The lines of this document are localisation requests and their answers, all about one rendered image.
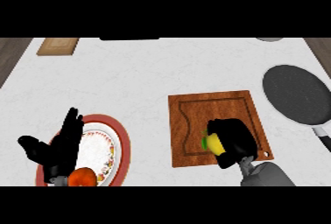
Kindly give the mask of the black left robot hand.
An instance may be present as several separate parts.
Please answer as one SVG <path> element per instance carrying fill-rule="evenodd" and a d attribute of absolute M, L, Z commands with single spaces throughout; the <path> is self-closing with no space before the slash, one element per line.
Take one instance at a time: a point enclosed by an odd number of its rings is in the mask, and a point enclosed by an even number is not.
<path fill-rule="evenodd" d="M 76 170 L 83 127 L 83 115 L 79 114 L 76 108 L 72 108 L 67 112 L 60 134 L 51 144 L 46 144 L 33 136 L 18 138 L 27 158 L 44 165 L 45 182 L 49 184 L 54 184 L 58 178 L 69 177 Z"/>

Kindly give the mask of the dark grey frying pan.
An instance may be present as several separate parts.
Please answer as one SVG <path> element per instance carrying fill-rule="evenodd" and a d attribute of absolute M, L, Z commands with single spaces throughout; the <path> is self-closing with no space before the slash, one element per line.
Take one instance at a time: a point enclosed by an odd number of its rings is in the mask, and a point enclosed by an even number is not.
<path fill-rule="evenodd" d="M 299 66 L 274 66 L 264 75 L 264 92 L 278 112 L 309 126 L 331 152 L 331 136 L 323 126 L 331 122 L 331 89 Z"/>

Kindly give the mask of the pale wooden board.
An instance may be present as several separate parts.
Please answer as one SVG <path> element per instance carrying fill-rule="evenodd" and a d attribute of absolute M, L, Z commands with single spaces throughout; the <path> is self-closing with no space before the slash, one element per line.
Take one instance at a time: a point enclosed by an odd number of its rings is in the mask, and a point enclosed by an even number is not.
<path fill-rule="evenodd" d="M 46 38 L 36 54 L 39 56 L 72 55 L 77 44 L 79 38 Z"/>

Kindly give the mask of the black flat appliance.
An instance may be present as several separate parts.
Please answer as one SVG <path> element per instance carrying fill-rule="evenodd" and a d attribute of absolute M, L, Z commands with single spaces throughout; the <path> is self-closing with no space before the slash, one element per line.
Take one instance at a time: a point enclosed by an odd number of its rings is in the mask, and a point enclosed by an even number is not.
<path fill-rule="evenodd" d="M 141 41 L 141 40 L 159 40 L 160 38 L 100 38 L 103 41 Z"/>

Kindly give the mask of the yellow lemon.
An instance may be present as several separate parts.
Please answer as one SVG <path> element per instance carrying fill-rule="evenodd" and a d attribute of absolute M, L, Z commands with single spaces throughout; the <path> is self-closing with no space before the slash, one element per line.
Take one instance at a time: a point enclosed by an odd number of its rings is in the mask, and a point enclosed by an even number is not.
<path fill-rule="evenodd" d="M 202 148 L 216 156 L 225 153 L 224 144 L 216 133 L 209 134 L 208 131 L 203 132 Z"/>

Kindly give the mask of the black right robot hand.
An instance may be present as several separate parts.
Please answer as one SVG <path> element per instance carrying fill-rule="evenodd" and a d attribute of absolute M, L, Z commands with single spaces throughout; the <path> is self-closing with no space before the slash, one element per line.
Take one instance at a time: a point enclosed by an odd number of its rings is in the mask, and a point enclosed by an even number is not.
<path fill-rule="evenodd" d="M 216 156 L 222 169 L 230 168 L 236 163 L 242 163 L 243 158 L 258 158 L 258 144 L 255 136 L 244 122 L 237 119 L 215 119 L 209 121 L 208 133 L 216 134 L 225 152 Z"/>

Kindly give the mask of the orange round fruit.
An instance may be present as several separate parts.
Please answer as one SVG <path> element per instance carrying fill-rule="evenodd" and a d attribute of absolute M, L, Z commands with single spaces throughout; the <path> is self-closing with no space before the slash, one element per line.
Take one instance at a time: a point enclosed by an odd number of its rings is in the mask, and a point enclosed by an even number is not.
<path fill-rule="evenodd" d="M 94 170 L 88 167 L 79 168 L 69 176 L 70 186 L 97 186 L 98 176 Z"/>

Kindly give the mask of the brown wooden cutting board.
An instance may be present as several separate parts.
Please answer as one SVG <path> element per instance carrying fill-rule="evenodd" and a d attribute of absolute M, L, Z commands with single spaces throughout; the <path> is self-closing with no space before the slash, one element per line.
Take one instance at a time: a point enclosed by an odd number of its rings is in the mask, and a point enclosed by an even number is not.
<path fill-rule="evenodd" d="M 172 166 L 216 165 L 213 153 L 203 149 L 208 123 L 239 118 L 258 143 L 258 161 L 275 158 L 249 90 L 169 96 Z"/>

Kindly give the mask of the red rimmed white plate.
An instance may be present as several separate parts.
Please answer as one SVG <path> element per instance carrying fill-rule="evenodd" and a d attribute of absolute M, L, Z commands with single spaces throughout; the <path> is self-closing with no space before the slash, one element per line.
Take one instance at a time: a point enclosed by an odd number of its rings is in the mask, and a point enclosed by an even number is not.
<path fill-rule="evenodd" d="M 119 120 L 109 115 L 86 115 L 83 121 L 76 168 L 94 170 L 98 186 L 120 186 L 131 168 L 129 133 Z"/>

